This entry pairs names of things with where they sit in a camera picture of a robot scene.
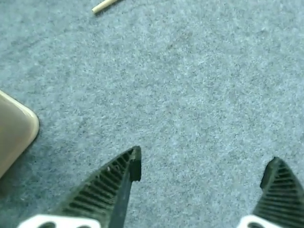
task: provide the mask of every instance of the beige object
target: beige object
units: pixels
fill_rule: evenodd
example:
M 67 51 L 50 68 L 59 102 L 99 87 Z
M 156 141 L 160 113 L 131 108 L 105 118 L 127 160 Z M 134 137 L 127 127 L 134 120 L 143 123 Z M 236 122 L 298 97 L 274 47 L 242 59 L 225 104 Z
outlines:
M 0 178 L 33 142 L 38 129 L 37 116 L 0 90 Z
M 103 9 L 105 9 L 106 7 L 112 5 L 113 3 L 117 2 L 118 0 L 104 0 L 102 3 L 98 4 L 97 6 L 95 6 L 92 11 L 94 14 L 99 13 L 100 11 L 102 11 Z

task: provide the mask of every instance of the mounting hole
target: mounting hole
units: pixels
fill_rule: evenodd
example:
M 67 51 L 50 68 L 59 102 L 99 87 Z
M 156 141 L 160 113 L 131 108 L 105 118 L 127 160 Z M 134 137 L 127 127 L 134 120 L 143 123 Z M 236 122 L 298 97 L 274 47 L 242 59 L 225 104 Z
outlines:
M 261 224 L 259 224 L 257 222 L 250 222 L 247 227 L 248 228 L 265 228 L 264 226 L 262 226 Z
M 40 225 L 38 228 L 56 228 L 56 224 L 54 222 L 46 222 Z

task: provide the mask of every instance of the wooden dowel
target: wooden dowel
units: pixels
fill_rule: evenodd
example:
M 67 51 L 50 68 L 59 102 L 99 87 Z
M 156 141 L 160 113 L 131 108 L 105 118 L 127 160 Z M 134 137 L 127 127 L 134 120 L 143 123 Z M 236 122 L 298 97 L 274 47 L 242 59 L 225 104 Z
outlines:
M 114 2 L 116 2 L 118 0 L 104 0 L 103 2 L 101 2 L 100 4 L 98 4 L 97 6 L 95 6 L 92 11 L 94 14 L 99 13 L 100 11 L 102 11 L 104 8 L 112 5 Z

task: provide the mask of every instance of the beige box corner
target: beige box corner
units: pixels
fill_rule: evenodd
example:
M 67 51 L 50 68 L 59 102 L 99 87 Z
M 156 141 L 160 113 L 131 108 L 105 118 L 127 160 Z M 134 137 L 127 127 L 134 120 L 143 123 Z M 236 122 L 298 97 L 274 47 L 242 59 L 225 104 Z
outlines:
M 37 116 L 0 90 L 0 178 L 36 138 Z

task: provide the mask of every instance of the gray carpet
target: gray carpet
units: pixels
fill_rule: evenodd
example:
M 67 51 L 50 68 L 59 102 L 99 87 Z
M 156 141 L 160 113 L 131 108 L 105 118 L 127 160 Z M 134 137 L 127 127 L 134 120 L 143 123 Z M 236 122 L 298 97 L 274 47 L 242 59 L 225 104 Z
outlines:
M 0 88 L 40 119 L 0 181 L 0 227 L 140 145 L 126 228 L 234 228 L 265 165 L 304 183 L 301 0 L 0 0 Z

